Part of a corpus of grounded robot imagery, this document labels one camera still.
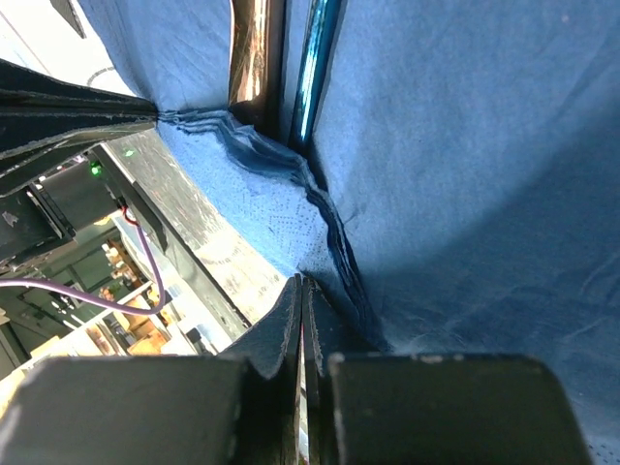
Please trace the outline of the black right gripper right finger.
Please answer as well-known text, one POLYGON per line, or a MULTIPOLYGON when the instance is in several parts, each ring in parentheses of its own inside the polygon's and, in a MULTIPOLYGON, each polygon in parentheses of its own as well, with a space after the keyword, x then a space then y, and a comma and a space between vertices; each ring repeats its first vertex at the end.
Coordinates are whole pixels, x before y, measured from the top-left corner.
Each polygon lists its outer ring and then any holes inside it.
POLYGON ((375 351, 302 282, 313 464, 588 464, 568 398, 518 355, 375 351))

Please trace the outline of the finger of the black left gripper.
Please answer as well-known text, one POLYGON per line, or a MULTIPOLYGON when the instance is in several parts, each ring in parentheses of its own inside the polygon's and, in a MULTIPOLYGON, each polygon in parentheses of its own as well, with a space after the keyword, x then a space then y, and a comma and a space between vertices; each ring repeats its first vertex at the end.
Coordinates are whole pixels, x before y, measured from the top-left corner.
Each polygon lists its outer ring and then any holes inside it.
POLYGON ((154 116, 1 116, 1 192, 11 194, 91 147, 155 127, 154 116))
POLYGON ((157 119, 142 99, 70 84, 1 61, 1 129, 21 125, 47 131, 91 130, 143 125, 157 119))

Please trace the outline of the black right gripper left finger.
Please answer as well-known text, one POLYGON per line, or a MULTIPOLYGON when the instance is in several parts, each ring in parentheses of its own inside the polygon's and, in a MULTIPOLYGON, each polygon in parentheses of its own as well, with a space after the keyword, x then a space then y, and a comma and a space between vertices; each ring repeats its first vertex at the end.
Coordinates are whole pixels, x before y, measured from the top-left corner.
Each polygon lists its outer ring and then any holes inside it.
POLYGON ((1 419, 5 464, 295 464, 302 280, 216 356, 55 357, 1 419))

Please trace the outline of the blue paper napkin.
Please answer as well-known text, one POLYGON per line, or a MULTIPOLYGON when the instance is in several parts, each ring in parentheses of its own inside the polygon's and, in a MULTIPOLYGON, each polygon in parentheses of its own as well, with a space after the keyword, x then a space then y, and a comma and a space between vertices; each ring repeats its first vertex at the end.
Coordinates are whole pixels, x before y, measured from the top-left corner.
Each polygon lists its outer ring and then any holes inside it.
POLYGON ((520 353, 619 460, 619 5, 347 1, 308 149, 289 146, 309 5, 287 5, 276 140, 227 109, 227 1, 85 1, 217 211, 407 353, 520 353))

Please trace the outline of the blue metallic fork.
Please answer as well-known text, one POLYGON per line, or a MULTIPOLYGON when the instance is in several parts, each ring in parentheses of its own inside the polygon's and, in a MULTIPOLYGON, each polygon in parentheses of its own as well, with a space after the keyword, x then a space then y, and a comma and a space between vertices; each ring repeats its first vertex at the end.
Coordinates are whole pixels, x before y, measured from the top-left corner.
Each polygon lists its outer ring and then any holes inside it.
POLYGON ((310 145, 341 7, 341 0, 310 4, 289 136, 290 148, 298 153, 310 145))

